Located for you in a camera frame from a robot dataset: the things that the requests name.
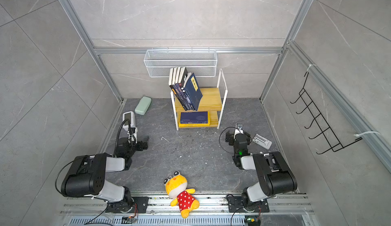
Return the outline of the yellow frog plush toy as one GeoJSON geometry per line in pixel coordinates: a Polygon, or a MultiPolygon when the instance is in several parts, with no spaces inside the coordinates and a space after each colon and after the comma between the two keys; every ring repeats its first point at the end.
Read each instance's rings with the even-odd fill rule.
{"type": "Polygon", "coordinates": [[[164,185],[168,197],[172,199],[170,205],[179,207],[182,218],[188,218],[192,211],[199,208],[200,202],[193,196],[195,189],[187,188],[187,179],[179,171],[165,178],[164,185]]]}

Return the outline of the black upright book on shelf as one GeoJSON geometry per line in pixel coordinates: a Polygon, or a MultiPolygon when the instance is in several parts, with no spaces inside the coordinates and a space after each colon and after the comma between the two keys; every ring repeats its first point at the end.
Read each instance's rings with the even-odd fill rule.
{"type": "Polygon", "coordinates": [[[176,72],[175,72],[176,68],[170,68],[170,74],[169,74],[169,87],[171,88],[172,92],[174,93],[175,97],[178,99],[179,103],[181,104],[182,107],[184,107],[181,99],[180,99],[180,96],[177,92],[177,89],[176,89],[176,86],[175,86],[175,83],[174,83],[174,80],[175,80],[175,76],[176,76],[176,72]]]}

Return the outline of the white metal phone stand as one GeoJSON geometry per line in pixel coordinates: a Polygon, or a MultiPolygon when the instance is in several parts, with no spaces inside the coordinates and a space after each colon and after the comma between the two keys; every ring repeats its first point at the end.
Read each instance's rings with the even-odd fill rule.
{"type": "Polygon", "coordinates": [[[272,142],[270,140],[260,136],[259,134],[256,134],[254,136],[253,142],[255,142],[256,144],[258,144],[259,146],[263,147],[266,150],[269,150],[272,145],[272,142]]]}

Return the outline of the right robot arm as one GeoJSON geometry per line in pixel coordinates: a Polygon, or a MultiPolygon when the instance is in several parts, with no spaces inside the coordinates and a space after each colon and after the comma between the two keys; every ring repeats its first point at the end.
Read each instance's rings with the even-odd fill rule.
{"type": "Polygon", "coordinates": [[[268,212],[268,198],[297,189],[297,180],[279,151],[257,154],[248,151],[252,142],[265,149],[269,148],[272,142],[268,139],[258,134],[252,138],[249,133],[235,128],[233,133],[227,131],[225,142],[234,149],[232,158],[235,166],[241,170],[256,171],[258,178],[257,183],[245,188],[240,197],[235,197],[236,200],[240,199],[235,211],[253,212],[264,209],[268,212]]]}

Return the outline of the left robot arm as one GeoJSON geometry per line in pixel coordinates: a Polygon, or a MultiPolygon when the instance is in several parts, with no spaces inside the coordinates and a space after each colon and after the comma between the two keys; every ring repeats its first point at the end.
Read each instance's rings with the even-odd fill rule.
{"type": "Polygon", "coordinates": [[[107,203],[105,212],[137,213],[137,204],[126,186],[116,185],[106,180],[107,173],[128,171],[132,165],[132,156],[137,151],[148,149],[149,137],[137,138],[135,121],[126,118],[117,132],[113,154],[100,153],[82,155],[74,158],[61,187],[56,191],[64,197],[89,197],[107,203]]]}

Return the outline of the white wooden two-tier shelf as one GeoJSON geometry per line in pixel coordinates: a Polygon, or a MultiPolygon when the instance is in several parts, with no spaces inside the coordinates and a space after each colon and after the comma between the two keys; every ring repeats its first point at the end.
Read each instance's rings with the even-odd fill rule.
{"type": "Polygon", "coordinates": [[[203,97],[200,100],[198,111],[208,111],[210,114],[209,127],[219,129],[228,96],[228,88],[223,70],[219,70],[217,87],[200,88],[200,90],[203,97]]]}

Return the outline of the yellow cartoon book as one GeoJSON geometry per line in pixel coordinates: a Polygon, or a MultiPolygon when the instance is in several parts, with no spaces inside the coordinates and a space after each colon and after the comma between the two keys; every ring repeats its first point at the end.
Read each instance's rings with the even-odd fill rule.
{"type": "Polygon", "coordinates": [[[209,124],[180,124],[180,115],[181,115],[181,112],[178,112],[177,113],[177,117],[179,118],[179,123],[178,123],[178,127],[179,128],[193,128],[193,127],[209,127],[210,124],[211,124],[211,120],[209,122],[209,124]]]}

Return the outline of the blue book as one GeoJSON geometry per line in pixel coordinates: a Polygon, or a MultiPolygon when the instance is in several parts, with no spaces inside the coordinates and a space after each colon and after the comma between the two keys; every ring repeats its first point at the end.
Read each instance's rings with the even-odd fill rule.
{"type": "Polygon", "coordinates": [[[203,97],[194,73],[188,73],[184,82],[183,90],[190,103],[192,110],[198,111],[200,101],[203,97]]]}

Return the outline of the mint green case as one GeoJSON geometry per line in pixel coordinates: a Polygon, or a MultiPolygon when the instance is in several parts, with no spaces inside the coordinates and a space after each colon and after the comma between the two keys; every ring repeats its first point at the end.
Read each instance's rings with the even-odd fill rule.
{"type": "Polygon", "coordinates": [[[152,99],[150,97],[143,96],[138,105],[136,106],[134,112],[138,115],[144,116],[148,111],[150,105],[152,103],[152,99]]]}

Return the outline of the white digital clock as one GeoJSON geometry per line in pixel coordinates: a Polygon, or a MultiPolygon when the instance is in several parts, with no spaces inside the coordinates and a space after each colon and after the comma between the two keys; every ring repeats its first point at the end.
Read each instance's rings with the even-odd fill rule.
{"type": "Polygon", "coordinates": [[[134,114],[133,111],[124,112],[122,117],[123,117],[123,121],[125,121],[125,120],[129,120],[130,121],[130,122],[125,122],[125,124],[123,125],[122,128],[125,131],[128,131],[129,127],[130,128],[136,128],[135,114],[134,114]]]}

